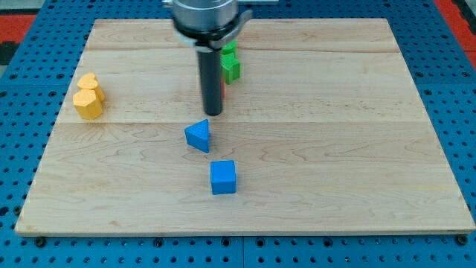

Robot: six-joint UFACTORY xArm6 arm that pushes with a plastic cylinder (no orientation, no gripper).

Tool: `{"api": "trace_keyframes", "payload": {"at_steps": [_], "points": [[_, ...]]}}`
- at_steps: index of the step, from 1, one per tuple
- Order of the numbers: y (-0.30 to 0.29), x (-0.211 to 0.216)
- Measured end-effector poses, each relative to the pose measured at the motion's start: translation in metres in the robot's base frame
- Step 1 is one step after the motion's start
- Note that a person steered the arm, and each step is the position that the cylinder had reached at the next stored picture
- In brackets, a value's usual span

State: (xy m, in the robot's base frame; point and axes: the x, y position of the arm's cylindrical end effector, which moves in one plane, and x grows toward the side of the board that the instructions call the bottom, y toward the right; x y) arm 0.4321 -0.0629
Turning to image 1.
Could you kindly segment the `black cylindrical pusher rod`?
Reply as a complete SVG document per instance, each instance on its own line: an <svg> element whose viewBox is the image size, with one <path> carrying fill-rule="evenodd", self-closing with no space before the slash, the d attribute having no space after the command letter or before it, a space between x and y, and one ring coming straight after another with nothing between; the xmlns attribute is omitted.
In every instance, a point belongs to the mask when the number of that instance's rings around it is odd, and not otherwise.
<svg viewBox="0 0 476 268"><path fill-rule="evenodd" d="M199 82L205 114L222 112L221 51L198 52Z"/></svg>

